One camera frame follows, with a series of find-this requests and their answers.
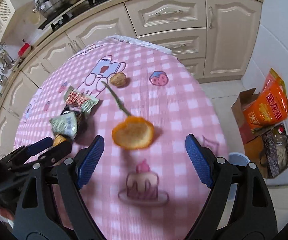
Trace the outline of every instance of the cardboard box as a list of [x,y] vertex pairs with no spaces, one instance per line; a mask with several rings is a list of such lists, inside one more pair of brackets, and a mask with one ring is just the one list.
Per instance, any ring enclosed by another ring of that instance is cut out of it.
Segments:
[[271,126],[265,127],[264,129],[252,133],[249,124],[245,120],[242,108],[258,98],[259,94],[255,94],[255,90],[256,88],[252,88],[240,92],[238,98],[231,107],[244,145],[272,128]]
[[[252,88],[239,93],[239,96],[237,97],[235,103],[232,105],[231,110],[234,114],[239,133],[244,144],[245,155],[249,158],[251,162],[257,165],[263,178],[267,178],[267,168],[264,168],[260,164],[259,160],[260,152],[264,148],[262,137],[259,135],[265,133],[265,131],[267,130],[260,130],[253,134],[249,124],[245,120],[242,111],[243,106],[257,99],[259,94],[255,94],[255,90],[256,88]],[[262,163],[266,163],[266,156],[262,158]]]
[[264,149],[264,143],[262,140],[262,136],[256,137],[254,140],[246,143],[244,145],[245,155],[249,158],[249,160],[255,163],[263,176],[263,178],[267,179],[267,167],[263,167],[261,165],[267,163],[266,155],[260,156],[261,151]]

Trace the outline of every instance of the strawberry print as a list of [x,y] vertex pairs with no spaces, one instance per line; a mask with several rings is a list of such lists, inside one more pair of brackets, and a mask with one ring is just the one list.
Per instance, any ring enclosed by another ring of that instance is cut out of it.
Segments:
[[164,71],[154,71],[149,81],[155,86],[165,86],[168,83],[168,77]]

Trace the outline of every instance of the orange slice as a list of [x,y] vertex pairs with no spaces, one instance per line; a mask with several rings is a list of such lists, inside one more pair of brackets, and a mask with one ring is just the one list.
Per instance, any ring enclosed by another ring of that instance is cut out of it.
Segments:
[[114,143],[127,150],[144,149],[154,138],[154,126],[142,117],[128,116],[112,130]]

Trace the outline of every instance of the metal screw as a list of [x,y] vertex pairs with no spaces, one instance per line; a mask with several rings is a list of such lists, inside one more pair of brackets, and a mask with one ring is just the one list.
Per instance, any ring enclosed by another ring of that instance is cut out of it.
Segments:
[[224,164],[224,163],[225,163],[225,159],[222,158],[222,157],[218,157],[218,158],[216,159],[216,161],[217,161],[218,163],[220,163],[220,164]]
[[39,164],[39,163],[35,163],[33,165],[33,169],[35,169],[35,170],[39,169],[40,167],[41,167],[41,164]]
[[255,163],[250,163],[250,164],[249,164],[249,167],[250,167],[251,169],[256,169],[257,166],[256,166]]
[[73,163],[73,159],[72,158],[67,158],[67,159],[64,160],[64,164],[66,164],[66,165],[70,165],[72,163]]

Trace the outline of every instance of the drawer handle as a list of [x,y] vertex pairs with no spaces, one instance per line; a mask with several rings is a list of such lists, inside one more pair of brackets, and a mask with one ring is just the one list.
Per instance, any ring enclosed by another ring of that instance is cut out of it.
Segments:
[[211,28],[213,28],[213,23],[212,23],[212,21],[213,21],[213,17],[214,17],[212,6],[209,6],[209,7],[208,7],[208,10],[210,11],[210,29],[211,29]]
[[14,112],[13,110],[11,110],[10,108],[9,108],[9,111],[10,111],[12,114],[15,114],[17,117],[20,117],[16,112]]
[[156,16],[161,16],[161,15],[167,15],[167,14],[173,14],[173,13],[183,13],[183,11],[182,10],[177,10],[177,11],[174,11],[174,12],[156,13],[155,15]]
[[167,49],[178,49],[178,48],[181,48],[181,47],[184,47],[184,46],[186,46],[186,44],[182,44],[182,45],[174,46],[174,47],[169,46],[169,47],[165,47],[165,48],[167,48]]
[[74,45],[76,46],[76,48],[80,51],[81,47],[77,44],[76,40],[73,40]]
[[41,67],[43,68],[43,70],[44,70],[45,72],[48,72],[49,74],[51,74],[50,71],[48,71],[48,70],[46,69],[46,67],[44,67],[41,62],[40,62],[40,65],[41,65]]
[[68,43],[68,46],[71,48],[73,54],[76,54],[76,51],[75,51],[75,49],[73,48],[73,45],[70,42]]

